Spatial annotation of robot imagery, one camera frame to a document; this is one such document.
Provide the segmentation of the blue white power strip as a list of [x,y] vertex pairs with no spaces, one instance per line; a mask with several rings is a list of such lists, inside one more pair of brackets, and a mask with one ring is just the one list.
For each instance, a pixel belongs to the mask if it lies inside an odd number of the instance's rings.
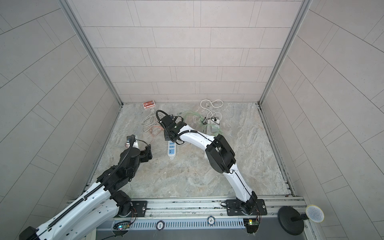
[[167,154],[171,160],[173,160],[176,156],[176,144],[172,141],[168,141]]

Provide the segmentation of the colourful white power strip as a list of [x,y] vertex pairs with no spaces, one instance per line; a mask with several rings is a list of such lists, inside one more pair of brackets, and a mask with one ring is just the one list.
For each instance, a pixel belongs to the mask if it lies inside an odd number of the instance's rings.
[[204,123],[204,126],[206,127],[206,134],[212,136],[222,134],[220,129],[220,119],[218,117],[206,118]]

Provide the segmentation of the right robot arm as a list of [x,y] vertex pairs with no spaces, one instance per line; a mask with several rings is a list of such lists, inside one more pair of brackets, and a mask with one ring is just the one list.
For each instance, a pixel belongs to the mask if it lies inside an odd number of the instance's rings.
[[239,210],[245,215],[259,212],[258,197],[242,177],[236,164],[235,153],[224,136],[203,134],[187,125],[184,119],[176,122],[177,116],[170,116],[162,110],[156,111],[156,118],[172,142],[190,143],[205,151],[211,167],[223,174],[232,186]]

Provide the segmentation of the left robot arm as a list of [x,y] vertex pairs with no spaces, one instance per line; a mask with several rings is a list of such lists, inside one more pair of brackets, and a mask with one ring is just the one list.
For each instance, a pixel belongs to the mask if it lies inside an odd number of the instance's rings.
[[150,144],[139,149],[134,135],[127,137],[128,148],[120,154],[117,165],[104,171],[80,197],[39,227],[27,227],[20,240],[80,240],[112,217],[136,219],[132,199],[121,190],[136,175],[141,163],[152,159]]

